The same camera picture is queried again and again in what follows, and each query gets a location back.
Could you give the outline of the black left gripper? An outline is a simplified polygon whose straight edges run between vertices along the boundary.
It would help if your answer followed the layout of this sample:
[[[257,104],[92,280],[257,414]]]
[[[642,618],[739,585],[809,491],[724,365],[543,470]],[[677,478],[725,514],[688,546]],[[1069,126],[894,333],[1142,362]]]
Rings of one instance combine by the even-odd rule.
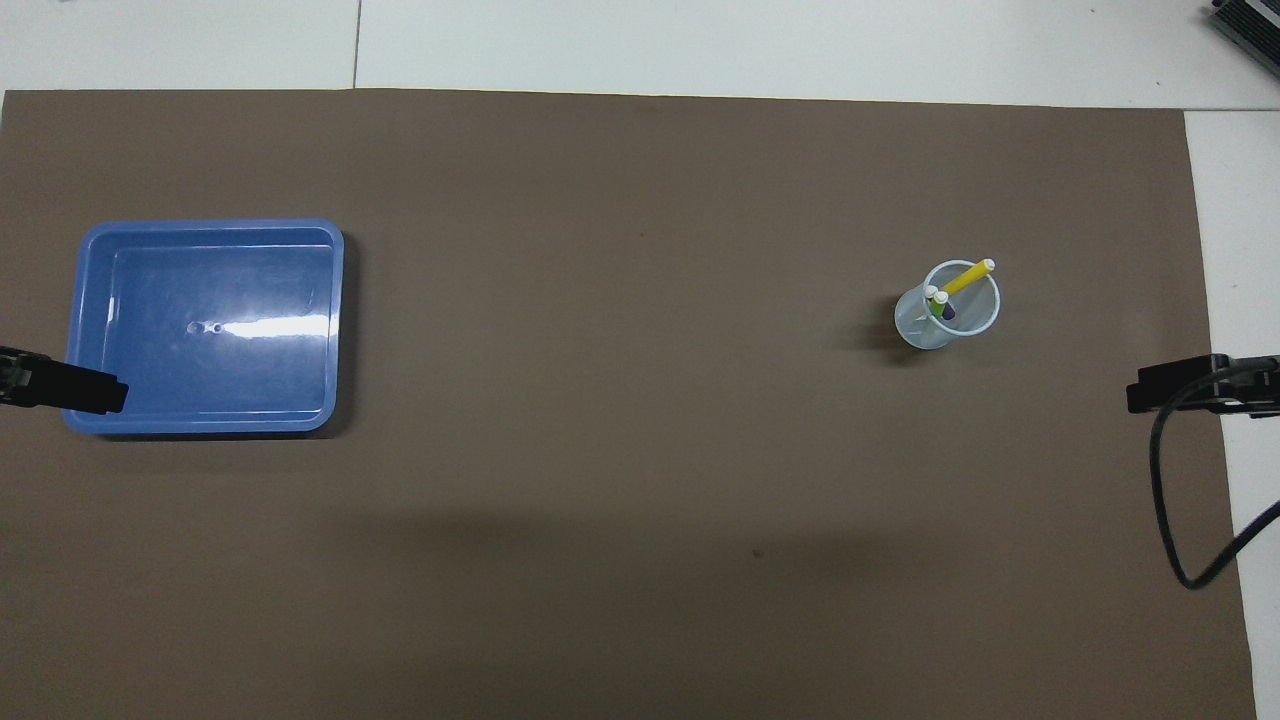
[[[1,347],[1,404],[31,407],[24,388],[29,383],[29,401],[35,406],[109,414],[119,413],[129,392],[129,386],[115,375],[37,357],[26,368],[29,352]]]

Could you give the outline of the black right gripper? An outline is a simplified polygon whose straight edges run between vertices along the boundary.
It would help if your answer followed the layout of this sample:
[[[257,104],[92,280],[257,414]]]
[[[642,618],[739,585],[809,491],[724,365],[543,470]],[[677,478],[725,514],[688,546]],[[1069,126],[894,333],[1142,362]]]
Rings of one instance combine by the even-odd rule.
[[[1179,409],[1222,414],[1235,400],[1233,414],[1245,414],[1251,419],[1277,416],[1279,357],[1234,360],[1226,354],[1206,354],[1139,368],[1137,380],[1126,387],[1126,410],[1130,414],[1156,413],[1185,386],[1230,366],[1236,372],[1233,383],[1215,380],[1190,395]]]

